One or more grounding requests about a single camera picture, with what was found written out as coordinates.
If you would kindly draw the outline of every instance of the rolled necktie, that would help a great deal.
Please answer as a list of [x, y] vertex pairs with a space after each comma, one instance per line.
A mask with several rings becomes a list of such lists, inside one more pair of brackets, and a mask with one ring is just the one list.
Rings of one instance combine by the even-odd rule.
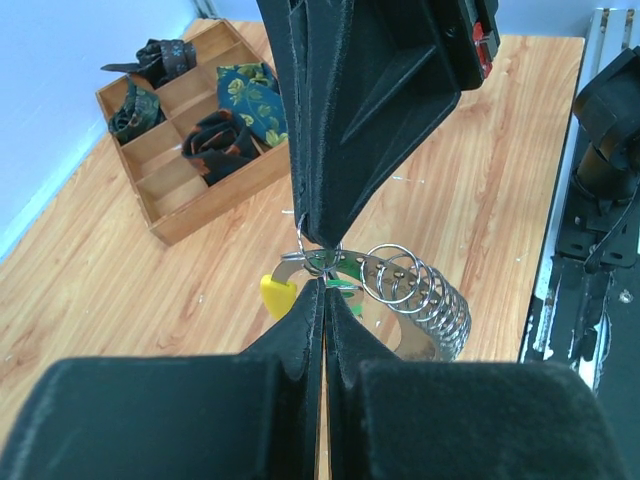
[[196, 49], [182, 40], [149, 40], [136, 53], [138, 63], [111, 63], [101, 70], [137, 73], [159, 88], [196, 66]]
[[129, 88], [120, 110], [109, 119], [111, 132], [124, 145], [156, 125], [164, 122], [158, 96], [133, 83], [127, 77]]
[[182, 156], [211, 186], [244, 167], [258, 151], [242, 119], [221, 109], [193, 128], [182, 144]]
[[268, 65], [218, 67], [218, 101], [240, 115], [251, 132], [270, 147], [288, 138], [278, 82]]

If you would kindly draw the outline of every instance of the black cable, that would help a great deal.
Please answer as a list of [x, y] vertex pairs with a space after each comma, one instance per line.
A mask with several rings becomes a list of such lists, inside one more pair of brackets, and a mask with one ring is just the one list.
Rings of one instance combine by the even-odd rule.
[[631, 217], [631, 215], [638, 209], [638, 206], [640, 206], [640, 178], [636, 183], [636, 191], [633, 194], [633, 198], [629, 202], [627, 209], [624, 211], [620, 219], [616, 222], [609, 233], [607, 233], [607, 235], [596, 246], [596, 248], [593, 249], [589, 257], [585, 260], [584, 271], [586, 273], [593, 274], [600, 269], [600, 262], [602, 261], [602, 257], [604, 256], [610, 243], [615, 239], [615, 237], [620, 234], [622, 229], [629, 221], [629, 217]]

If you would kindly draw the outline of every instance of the wooden table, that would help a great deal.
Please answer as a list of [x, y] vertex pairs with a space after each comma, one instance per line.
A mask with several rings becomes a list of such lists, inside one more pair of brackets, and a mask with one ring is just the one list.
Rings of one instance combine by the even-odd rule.
[[[238, 28], [271, 58], [261, 25]], [[575, 38], [504, 38], [486, 85], [463, 96], [345, 239], [361, 251], [402, 244], [459, 287], [474, 322], [464, 360], [517, 358], [582, 49]], [[273, 323], [260, 277], [296, 249], [291, 210], [285, 178], [166, 248], [103, 139], [0, 266], [0, 439], [60, 358], [251, 344]], [[392, 315], [371, 301], [365, 317], [397, 344]]]

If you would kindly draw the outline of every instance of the wooden compartment box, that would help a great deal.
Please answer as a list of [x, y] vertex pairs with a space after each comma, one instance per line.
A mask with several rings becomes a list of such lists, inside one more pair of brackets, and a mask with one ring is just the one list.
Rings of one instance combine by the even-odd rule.
[[[224, 20], [187, 40], [196, 48], [196, 68], [156, 90], [143, 78], [132, 76], [137, 85], [158, 95], [167, 120], [122, 146], [111, 136], [149, 230], [167, 245], [289, 172], [287, 142], [270, 148], [254, 139], [261, 155], [211, 187], [182, 157], [182, 140], [198, 121], [218, 109], [216, 68], [264, 62]], [[97, 92], [106, 121], [120, 108], [126, 92], [125, 77]]]

